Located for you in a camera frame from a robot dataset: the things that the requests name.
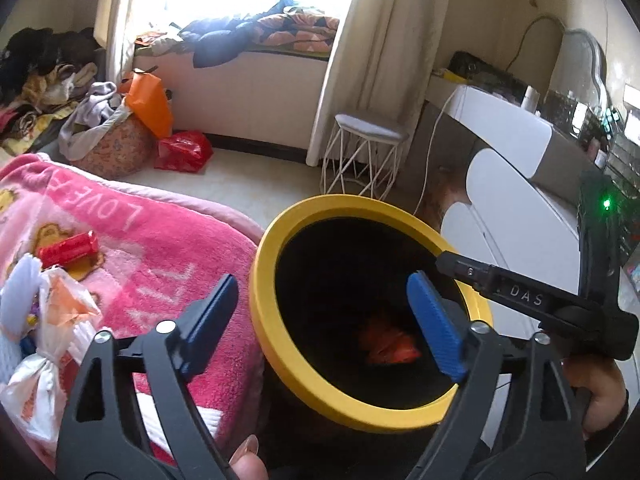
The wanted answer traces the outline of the right hand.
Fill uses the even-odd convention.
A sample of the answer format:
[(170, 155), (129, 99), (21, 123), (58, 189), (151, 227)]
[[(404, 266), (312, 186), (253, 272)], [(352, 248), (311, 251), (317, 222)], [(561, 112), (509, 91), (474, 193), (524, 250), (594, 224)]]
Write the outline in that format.
[(623, 411), (627, 400), (622, 372), (614, 360), (574, 356), (563, 361), (565, 376), (572, 387), (591, 392), (582, 420), (586, 439), (610, 426)]

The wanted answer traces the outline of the left hand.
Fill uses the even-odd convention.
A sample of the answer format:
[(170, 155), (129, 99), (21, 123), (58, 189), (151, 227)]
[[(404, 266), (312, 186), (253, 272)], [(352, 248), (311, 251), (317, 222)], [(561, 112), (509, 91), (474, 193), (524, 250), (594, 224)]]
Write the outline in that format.
[(259, 442), (254, 434), (248, 436), (229, 460), (239, 480), (268, 480), (268, 471), (258, 456)]

